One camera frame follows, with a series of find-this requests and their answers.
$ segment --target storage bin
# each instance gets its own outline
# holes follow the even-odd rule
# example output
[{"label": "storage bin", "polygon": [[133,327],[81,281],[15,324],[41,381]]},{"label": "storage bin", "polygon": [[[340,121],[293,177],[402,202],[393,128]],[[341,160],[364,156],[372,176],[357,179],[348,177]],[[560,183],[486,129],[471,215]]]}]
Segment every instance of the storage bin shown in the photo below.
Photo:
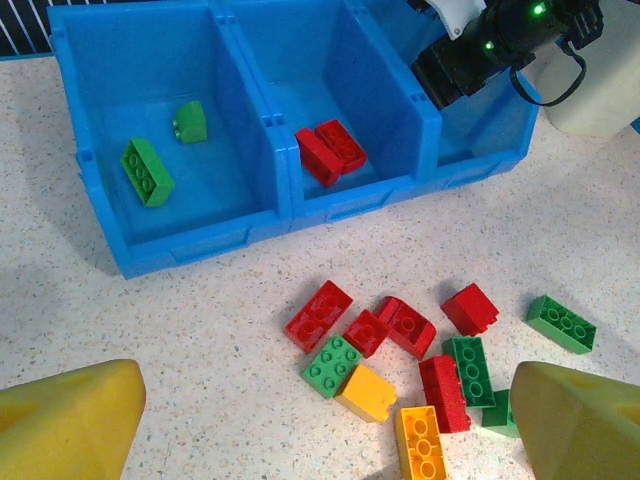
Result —
[{"label": "storage bin", "polygon": [[[193,0],[49,9],[87,192],[125,277],[481,180],[526,154],[537,108],[506,76],[438,112],[407,64],[444,33],[402,1]],[[208,140],[182,144],[200,100]],[[338,118],[368,153],[330,188],[294,133]],[[176,187],[142,205],[146,138]]]}]

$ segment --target speckled countertop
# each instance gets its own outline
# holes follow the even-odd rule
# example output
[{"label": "speckled countertop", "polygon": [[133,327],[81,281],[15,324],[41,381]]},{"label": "speckled countertop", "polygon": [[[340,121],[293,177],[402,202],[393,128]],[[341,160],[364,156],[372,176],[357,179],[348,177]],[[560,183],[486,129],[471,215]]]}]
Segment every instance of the speckled countertop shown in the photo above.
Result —
[{"label": "speckled countertop", "polygon": [[[78,178],[51,58],[0,63],[0,388],[134,358],[148,402],[124,480],[398,480],[391,422],[366,424],[298,376],[282,333],[327,278],[384,294],[454,333],[439,309],[477,281],[501,311],[484,334],[493,386],[544,360],[640,383],[640,136],[568,137],[541,118],[511,173],[125,281]],[[548,293],[598,327],[577,356],[523,323]],[[399,405],[424,402],[416,361],[387,341],[367,362]],[[443,436],[451,480],[530,479],[522,443],[479,427]]]}]

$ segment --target yellow lego brick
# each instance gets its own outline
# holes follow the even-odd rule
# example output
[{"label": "yellow lego brick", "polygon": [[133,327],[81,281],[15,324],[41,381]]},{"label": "yellow lego brick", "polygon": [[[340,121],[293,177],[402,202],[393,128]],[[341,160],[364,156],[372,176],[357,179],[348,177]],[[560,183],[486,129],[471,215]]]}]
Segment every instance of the yellow lego brick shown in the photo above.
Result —
[{"label": "yellow lego brick", "polygon": [[447,480],[433,406],[401,408],[396,416],[396,438],[404,480]]},{"label": "yellow lego brick", "polygon": [[366,422],[384,422],[396,403],[396,387],[373,370],[358,365],[342,384],[335,399]]},{"label": "yellow lego brick", "polygon": [[537,480],[640,479],[640,387],[518,365],[511,409]]},{"label": "yellow lego brick", "polygon": [[118,480],[144,404],[133,360],[0,391],[0,480]]}]

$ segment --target black cable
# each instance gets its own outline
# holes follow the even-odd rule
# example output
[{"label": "black cable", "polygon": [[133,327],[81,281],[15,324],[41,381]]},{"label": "black cable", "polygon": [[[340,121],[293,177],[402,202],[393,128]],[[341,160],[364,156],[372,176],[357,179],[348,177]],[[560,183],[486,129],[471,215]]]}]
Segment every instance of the black cable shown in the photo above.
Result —
[{"label": "black cable", "polygon": [[573,51],[573,49],[569,45],[569,40],[567,39],[562,40],[562,43],[560,44],[560,48],[562,49],[565,55],[568,55],[569,57],[573,58],[576,61],[576,63],[580,65],[581,70],[580,70],[580,75],[578,75],[578,78],[576,78],[573,81],[573,83],[567,89],[567,91],[564,92],[555,100],[553,100],[552,102],[541,103],[531,98],[531,95],[527,93],[527,91],[524,89],[524,87],[520,83],[520,80],[518,80],[518,71],[514,67],[511,67],[511,70],[509,71],[509,78],[511,79],[511,84],[513,85],[513,88],[516,89],[516,92],[518,92],[518,95],[524,98],[527,102],[533,103],[534,105],[538,105],[540,107],[555,107],[556,105],[561,104],[567,98],[569,98],[573,94],[573,92],[575,92],[578,89],[578,87],[582,84],[584,77],[587,75],[587,62],[584,60],[584,58],[582,58],[580,55],[578,55],[576,52]]}]

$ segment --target green led light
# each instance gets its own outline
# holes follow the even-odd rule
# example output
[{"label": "green led light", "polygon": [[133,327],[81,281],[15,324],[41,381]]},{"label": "green led light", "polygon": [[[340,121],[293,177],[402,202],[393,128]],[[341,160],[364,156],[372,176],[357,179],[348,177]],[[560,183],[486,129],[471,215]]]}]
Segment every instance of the green led light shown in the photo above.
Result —
[{"label": "green led light", "polygon": [[539,3],[535,7],[533,7],[534,15],[542,15],[546,11],[547,11],[547,6],[544,3]]}]

